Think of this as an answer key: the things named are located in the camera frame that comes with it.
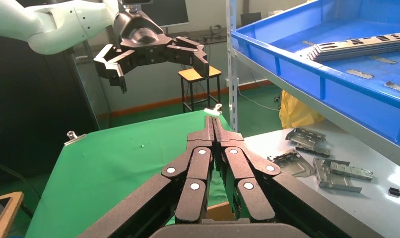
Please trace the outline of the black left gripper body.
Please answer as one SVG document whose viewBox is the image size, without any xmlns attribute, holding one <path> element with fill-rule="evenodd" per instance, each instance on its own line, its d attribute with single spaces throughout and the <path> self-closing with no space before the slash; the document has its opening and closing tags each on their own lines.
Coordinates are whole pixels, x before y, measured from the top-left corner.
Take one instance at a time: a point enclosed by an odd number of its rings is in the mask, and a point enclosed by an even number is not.
<svg viewBox="0 0 400 238">
<path fill-rule="evenodd" d="M 148 65 L 166 61 L 167 46 L 172 38 L 141 10 L 120 11 L 113 22 L 123 52 L 131 50 L 128 58 L 132 65 Z"/>
</svg>

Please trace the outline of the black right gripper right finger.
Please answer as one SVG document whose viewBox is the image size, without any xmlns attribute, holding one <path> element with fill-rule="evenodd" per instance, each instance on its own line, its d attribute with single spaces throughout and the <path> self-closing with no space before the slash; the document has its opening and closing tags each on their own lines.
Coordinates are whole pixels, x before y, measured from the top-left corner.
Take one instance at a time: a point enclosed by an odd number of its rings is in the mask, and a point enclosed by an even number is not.
<svg viewBox="0 0 400 238">
<path fill-rule="evenodd" d="M 213 119 L 215 160 L 239 238 L 377 238 L 379 233 L 279 166 L 252 152 L 237 132 Z"/>
</svg>

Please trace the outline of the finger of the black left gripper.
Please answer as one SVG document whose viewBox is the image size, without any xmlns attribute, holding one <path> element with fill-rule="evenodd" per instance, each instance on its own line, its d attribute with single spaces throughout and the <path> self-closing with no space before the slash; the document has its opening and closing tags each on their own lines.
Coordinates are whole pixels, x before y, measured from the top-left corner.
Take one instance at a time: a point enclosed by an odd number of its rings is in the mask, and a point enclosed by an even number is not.
<svg viewBox="0 0 400 238">
<path fill-rule="evenodd" d="M 189 65 L 203 78 L 209 76 L 209 62 L 204 45 L 185 37 L 177 36 L 165 48 L 168 62 Z"/>
<path fill-rule="evenodd" d="M 125 74 L 137 67 L 136 58 L 135 50 L 122 50 L 107 44 L 93 61 L 98 75 L 108 79 L 111 86 L 120 87 L 124 94 L 127 92 Z"/>
</svg>

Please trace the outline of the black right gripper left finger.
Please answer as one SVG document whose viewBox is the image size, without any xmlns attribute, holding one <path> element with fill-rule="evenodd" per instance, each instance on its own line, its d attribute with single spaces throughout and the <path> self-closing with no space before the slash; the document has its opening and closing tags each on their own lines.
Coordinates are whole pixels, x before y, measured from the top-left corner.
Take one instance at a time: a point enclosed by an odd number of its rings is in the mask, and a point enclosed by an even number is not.
<svg viewBox="0 0 400 238">
<path fill-rule="evenodd" d="M 161 173 L 134 190 L 84 230 L 81 238 L 148 238 L 175 217 L 198 223 L 205 217 L 213 171 L 213 119 L 188 134 L 186 150 Z"/>
</svg>

